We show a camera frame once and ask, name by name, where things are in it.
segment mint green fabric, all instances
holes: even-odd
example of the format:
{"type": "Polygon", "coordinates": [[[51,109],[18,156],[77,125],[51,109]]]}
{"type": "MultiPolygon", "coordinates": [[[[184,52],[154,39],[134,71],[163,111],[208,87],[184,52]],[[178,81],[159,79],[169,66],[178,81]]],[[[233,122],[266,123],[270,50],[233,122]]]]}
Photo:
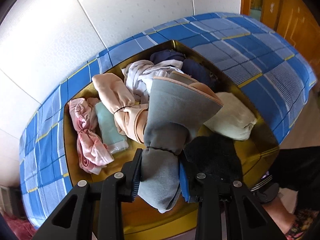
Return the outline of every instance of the mint green fabric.
{"type": "Polygon", "coordinates": [[[128,144],[126,142],[127,137],[118,133],[113,114],[110,113],[110,111],[104,106],[102,102],[99,102],[95,105],[95,110],[98,117],[98,124],[101,131],[102,142],[108,145],[108,147],[111,147],[118,142],[125,142],[121,145],[123,145],[122,150],[126,149],[128,147],[128,144]]]}

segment light blue cloth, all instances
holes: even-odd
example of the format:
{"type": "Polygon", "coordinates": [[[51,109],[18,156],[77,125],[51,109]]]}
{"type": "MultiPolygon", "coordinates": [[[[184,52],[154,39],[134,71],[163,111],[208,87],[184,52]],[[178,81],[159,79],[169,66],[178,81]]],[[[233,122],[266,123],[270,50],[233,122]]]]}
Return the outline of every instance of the light blue cloth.
{"type": "Polygon", "coordinates": [[[102,142],[108,145],[108,151],[113,154],[128,148],[127,137],[118,133],[113,114],[102,102],[95,105],[102,142]]]}

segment navy clothing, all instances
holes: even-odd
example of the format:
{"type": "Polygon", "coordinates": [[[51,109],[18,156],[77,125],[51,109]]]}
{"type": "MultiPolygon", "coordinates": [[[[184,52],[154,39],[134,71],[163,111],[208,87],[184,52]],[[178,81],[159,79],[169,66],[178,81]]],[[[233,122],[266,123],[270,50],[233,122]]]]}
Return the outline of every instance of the navy clothing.
{"type": "Polygon", "coordinates": [[[176,52],[175,50],[172,50],[172,49],[161,50],[153,53],[150,56],[150,61],[152,61],[152,63],[155,65],[164,60],[170,60],[170,59],[183,61],[185,59],[185,56],[184,54],[180,52],[176,52]]]}
{"type": "Polygon", "coordinates": [[[181,70],[183,71],[183,73],[191,76],[198,82],[207,85],[211,88],[212,91],[215,92],[217,77],[204,66],[200,65],[192,59],[187,58],[183,61],[181,70]]]}

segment rolled clothing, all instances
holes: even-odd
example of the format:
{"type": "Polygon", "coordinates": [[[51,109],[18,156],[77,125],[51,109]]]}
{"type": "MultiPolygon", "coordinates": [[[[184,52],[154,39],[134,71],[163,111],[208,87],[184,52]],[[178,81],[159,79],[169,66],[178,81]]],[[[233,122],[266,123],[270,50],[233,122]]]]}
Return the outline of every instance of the rolled clothing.
{"type": "Polygon", "coordinates": [[[143,143],[148,104],[135,105],[133,95],[121,78],[112,73],[95,75],[92,77],[92,82],[101,102],[114,115],[118,132],[138,143],[143,143]]]}
{"type": "Polygon", "coordinates": [[[177,52],[173,49],[165,49],[161,51],[157,51],[150,56],[150,61],[153,62],[153,64],[157,65],[158,63],[165,61],[165,60],[179,60],[183,61],[186,57],[184,54],[177,52]]]}
{"type": "Polygon", "coordinates": [[[165,77],[153,80],[138,195],[159,212],[172,209],[181,192],[177,155],[221,107],[204,84],[186,85],[165,77]]]}
{"type": "Polygon", "coordinates": [[[183,152],[188,162],[194,163],[199,171],[212,175],[216,181],[243,180],[241,162],[230,138],[217,133],[199,136],[188,143],[183,152]]]}
{"type": "Polygon", "coordinates": [[[212,91],[215,91],[218,80],[217,77],[210,70],[195,62],[193,59],[185,59],[181,70],[198,82],[207,85],[212,91]]]}
{"type": "Polygon", "coordinates": [[[110,154],[123,151],[129,147],[127,137],[118,133],[113,114],[102,102],[94,106],[101,131],[102,142],[108,146],[110,154]]]}
{"type": "Polygon", "coordinates": [[[114,159],[100,137],[94,133],[98,125],[94,110],[97,98],[73,99],[69,102],[69,112],[73,127],[78,133],[77,152],[79,166],[87,173],[99,174],[101,168],[114,159]]]}
{"type": "Polygon", "coordinates": [[[234,94],[219,92],[216,95],[223,102],[223,108],[204,125],[233,140],[247,140],[257,122],[254,114],[234,94]]]}
{"type": "Polygon", "coordinates": [[[182,61],[170,59],[154,65],[149,60],[139,60],[122,69],[124,84],[141,104],[149,102],[153,78],[169,77],[172,71],[181,72],[182,61]]]}

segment white wall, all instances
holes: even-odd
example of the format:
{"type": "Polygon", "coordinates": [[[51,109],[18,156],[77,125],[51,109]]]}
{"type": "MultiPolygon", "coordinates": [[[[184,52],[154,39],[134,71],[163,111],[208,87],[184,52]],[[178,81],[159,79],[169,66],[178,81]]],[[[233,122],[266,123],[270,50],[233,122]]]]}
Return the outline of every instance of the white wall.
{"type": "Polygon", "coordinates": [[[19,183],[19,138],[52,90],[106,47],[240,0],[18,0],[0,25],[0,184],[19,183]]]}

